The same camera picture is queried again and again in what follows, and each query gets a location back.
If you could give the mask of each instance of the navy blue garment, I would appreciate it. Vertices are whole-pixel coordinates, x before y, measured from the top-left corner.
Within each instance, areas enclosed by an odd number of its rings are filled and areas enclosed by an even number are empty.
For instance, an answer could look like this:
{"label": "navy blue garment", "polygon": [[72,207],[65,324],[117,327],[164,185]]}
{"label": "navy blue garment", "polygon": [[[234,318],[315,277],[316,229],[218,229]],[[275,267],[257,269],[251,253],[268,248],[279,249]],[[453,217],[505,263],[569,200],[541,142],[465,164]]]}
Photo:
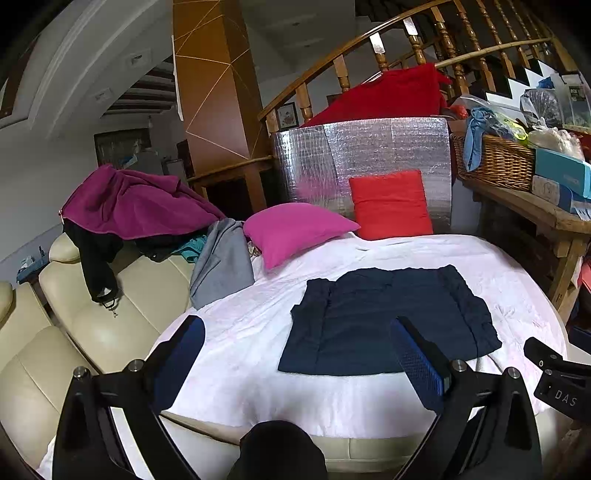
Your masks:
{"label": "navy blue garment", "polygon": [[308,375],[401,372],[389,322],[406,316],[449,359],[471,360],[501,347],[486,303],[456,268],[364,268],[337,281],[308,280],[291,310],[279,370]]}

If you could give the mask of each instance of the teal box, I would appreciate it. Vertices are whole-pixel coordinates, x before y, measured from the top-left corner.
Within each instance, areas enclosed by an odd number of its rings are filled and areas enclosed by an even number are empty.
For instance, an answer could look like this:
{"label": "teal box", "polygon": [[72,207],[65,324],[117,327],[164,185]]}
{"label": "teal box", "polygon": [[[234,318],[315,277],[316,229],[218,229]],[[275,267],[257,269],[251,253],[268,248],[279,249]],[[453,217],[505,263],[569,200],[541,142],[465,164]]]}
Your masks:
{"label": "teal box", "polygon": [[562,153],[537,148],[535,174],[570,188],[585,198],[591,198],[591,165]]}

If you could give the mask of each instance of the magenta jacket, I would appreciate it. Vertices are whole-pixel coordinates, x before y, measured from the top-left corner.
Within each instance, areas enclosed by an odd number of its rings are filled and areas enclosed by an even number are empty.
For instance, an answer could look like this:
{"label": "magenta jacket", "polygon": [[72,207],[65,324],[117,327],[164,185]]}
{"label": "magenta jacket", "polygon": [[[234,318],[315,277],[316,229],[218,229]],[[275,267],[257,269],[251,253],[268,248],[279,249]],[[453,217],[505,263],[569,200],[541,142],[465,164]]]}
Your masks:
{"label": "magenta jacket", "polygon": [[114,233],[124,240],[182,235],[225,218],[178,177],[115,170],[112,165],[91,173],[60,214],[90,232]]}

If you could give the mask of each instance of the pink pillow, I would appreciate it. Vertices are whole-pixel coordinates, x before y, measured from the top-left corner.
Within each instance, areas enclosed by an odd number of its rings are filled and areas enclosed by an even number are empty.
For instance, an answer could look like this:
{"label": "pink pillow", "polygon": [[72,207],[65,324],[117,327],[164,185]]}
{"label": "pink pillow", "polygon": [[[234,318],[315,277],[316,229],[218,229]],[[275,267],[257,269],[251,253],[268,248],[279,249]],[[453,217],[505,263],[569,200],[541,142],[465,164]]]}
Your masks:
{"label": "pink pillow", "polygon": [[357,223],[322,207],[283,203],[252,215],[244,223],[244,234],[262,252],[265,268],[270,270],[306,248],[358,228]]}

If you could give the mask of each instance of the gray blanket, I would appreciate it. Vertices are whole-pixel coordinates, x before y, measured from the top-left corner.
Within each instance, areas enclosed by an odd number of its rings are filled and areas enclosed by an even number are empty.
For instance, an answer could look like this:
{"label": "gray blanket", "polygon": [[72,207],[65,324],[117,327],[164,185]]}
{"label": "gray blanket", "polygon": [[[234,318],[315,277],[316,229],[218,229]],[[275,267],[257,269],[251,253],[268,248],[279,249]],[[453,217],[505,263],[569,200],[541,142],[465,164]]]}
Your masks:
{"label": "gray blanket", "polygon": [[207,241],[191,276],[189,295],[195,309],[255,282],[242,224],[224,218],[207,230]]}

